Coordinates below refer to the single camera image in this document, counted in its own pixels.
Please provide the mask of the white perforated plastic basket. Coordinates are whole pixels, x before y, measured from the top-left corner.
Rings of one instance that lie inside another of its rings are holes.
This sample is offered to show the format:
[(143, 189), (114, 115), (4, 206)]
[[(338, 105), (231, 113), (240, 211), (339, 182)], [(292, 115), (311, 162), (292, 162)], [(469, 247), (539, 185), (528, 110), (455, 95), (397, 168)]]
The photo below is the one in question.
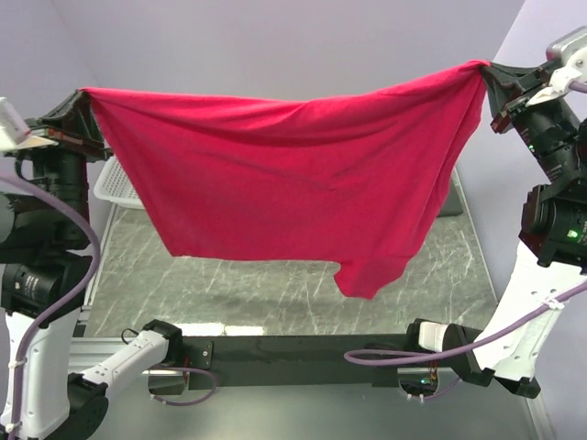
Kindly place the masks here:
[(94, 185), (96, 198), (127, 209), (143, 209), (135, 188), (126, 175), (117, 157), (106, 162)]

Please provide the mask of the crimson red t-shirt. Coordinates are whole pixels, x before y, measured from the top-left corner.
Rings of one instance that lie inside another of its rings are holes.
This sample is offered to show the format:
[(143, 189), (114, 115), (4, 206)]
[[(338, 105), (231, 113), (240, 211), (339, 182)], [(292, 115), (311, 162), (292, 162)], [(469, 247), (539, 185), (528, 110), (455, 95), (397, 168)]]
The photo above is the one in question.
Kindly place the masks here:
[(309, 101), (86, 92), (172, 255), (331, 261), (340, 291), (370, 300), (446, 202), (481, 121), (482, 67)]

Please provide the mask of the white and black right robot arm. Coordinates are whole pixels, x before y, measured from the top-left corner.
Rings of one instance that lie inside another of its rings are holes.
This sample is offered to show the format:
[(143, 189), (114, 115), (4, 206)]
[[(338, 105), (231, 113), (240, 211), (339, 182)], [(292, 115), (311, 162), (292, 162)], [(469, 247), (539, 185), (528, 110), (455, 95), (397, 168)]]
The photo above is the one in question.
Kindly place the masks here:
[(558, 61), (536, 68), (493, 63), (482, 69), (492, 129), (522, 138), (548, 183), (532, 188), (521, 217), (515, 266), (484, 330), (414, 321), (407, 362), (444, 361), (460, 379), (534, 399), (537, 356), (565, 302), (586, 283), (586, 123), (564, 96), (583, 74)]

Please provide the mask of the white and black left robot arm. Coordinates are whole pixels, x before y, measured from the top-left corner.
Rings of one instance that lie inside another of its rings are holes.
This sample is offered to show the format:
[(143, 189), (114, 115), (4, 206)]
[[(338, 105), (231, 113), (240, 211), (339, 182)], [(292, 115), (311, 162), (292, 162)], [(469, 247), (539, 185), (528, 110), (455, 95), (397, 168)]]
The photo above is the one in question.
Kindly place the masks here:
[(10, 338), (4, 439), (86, 439), (109, 403), (149, 369), (183, 367), (181, 330), (146, 324), (133, 340), (86, 370), (69, 369), (85, 290), (100, 264), (89, 224), (87, 166), (107, 160), (87, 93), (77, 91), (46, 115), (24, 119), (1, 104), (1, 152), (21, 170), (1, 195), (1, 306)]

